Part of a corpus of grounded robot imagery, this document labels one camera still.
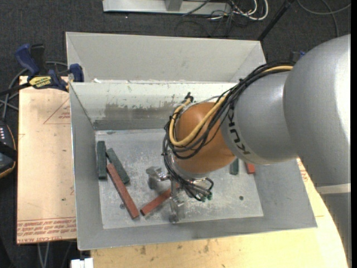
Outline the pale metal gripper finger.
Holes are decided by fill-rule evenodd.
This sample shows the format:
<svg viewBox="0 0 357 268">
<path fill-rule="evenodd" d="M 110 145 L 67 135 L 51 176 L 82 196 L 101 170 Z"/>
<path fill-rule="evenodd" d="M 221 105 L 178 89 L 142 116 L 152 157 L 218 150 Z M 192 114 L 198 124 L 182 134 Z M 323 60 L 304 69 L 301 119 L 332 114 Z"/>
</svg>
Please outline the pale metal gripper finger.
<svg viewBox="0 0 357 268">
<path fill-rule="evenodd" d="M 177 223 L 185 218 L 185 202 L 179 197 L 170 197 L 170 223 Z"/>
<path fill-rule="evenodd" d="M 148 186 L 150 189 L 156 189 L 159 182 L 168 179 L 168 175 L 159 166 L 151 166 L 146 169 L 146 174 L 148 175 Z"/>
</svg>

